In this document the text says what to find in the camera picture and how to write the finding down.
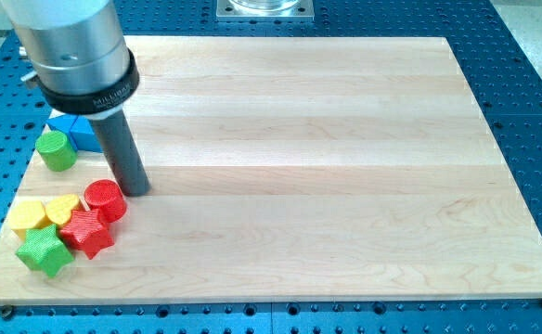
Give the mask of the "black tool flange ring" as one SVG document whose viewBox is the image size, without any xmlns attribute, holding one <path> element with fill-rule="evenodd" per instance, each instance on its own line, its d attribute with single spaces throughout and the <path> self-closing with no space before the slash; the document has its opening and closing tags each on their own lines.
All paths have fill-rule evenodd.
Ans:
<svg viewBox="0 0 542 334">
<path fill-rule="evenodd" d="M 133 95 L 140 82 L 135 56 L 131 49 L 127 48 L 127 51 L 129 65 L 122 78 L 111 86 L 91 94 L 63 95 L 49 89 L 38 79 L 38 86 L 45 97 L 46 103 L 58 111 L 83 116 L 120 107 Z"/>
</svg>

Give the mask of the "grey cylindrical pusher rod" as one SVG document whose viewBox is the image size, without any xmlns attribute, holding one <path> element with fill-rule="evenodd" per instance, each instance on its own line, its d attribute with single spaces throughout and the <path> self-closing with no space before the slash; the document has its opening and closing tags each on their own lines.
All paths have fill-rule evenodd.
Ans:
<svg viewBox="0 0 542 334">
<path fill-rule="evenodd" d="M 87 119 L 122 193 L 126 197 L 146 195 L 150 183 L 123 111 L 102 112 Z"/>
</svg>

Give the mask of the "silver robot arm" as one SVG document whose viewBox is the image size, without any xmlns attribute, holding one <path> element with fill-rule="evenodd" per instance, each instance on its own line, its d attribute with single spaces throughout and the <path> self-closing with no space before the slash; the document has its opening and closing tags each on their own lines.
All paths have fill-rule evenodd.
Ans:
<svg viewBox="0 0 542 334">
<path fill-rule="evenodd" d="M 32 63 L 27 81 L 58 111 L 85 116 L 127 197 L 150 189 L 123 104 L 139 72 L 111 0 L 2 0 Z"/>
</svg>

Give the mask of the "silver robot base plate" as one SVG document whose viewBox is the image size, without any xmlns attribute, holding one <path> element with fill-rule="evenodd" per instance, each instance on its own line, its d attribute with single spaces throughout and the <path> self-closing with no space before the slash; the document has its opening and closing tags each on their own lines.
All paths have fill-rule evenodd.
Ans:
<svg viewBox="0 0 542 334">
<path fill-rule="evenodd" d="M 313 0 L 217 0 L 217 21 L 313 21 Z"/>
</svg>

